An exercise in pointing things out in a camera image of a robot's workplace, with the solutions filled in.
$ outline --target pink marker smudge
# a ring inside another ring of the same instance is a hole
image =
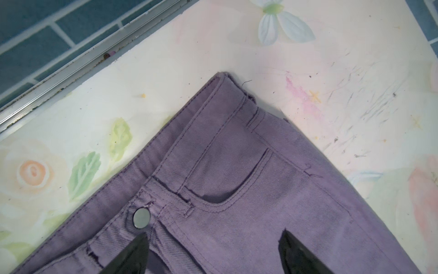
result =
[[[414,216],[428,253],[427,273],[438,270],[438,159],[428,156],[409,176],[409,195]]]
[[[310,96],[304,91],[303,87],[296,87],[289,77],[286,76],[286,88],[295,98],[301,99],[305,114],[312,115],[318,120],[322,119],[322,113],[319,108],[311,101]]]

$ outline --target black pointed object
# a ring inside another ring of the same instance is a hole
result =
[[[100,274],[144,274],[148,261],[149,241],[145,233],[122,250]]]
[[[285,274],[333,274],[286,229],[281,235],[278,249]]]

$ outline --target denim fabric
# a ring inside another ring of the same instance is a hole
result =
[[[297,128],[218,73],[14,273],[97,274],[143,232],[147,273],[283,273],[285,229],[336,274],[420,273]]]

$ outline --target inner waistband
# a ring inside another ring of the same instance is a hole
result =
[[[225,125],[237,117],[243,125],[250,126],[257,114],[254,99],[229,74],[216,74],[122,171],[80,206],[13,273],[34,272],[92,238],[151,175],[178,193]]]

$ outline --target floral tablecloth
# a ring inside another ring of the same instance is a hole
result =
[[[438,62],[404,1],[201,0],[106,62],[0,135],[0,273],[217,71],[230,71],[259,105],[295,123],[420,270],[438,273]]]

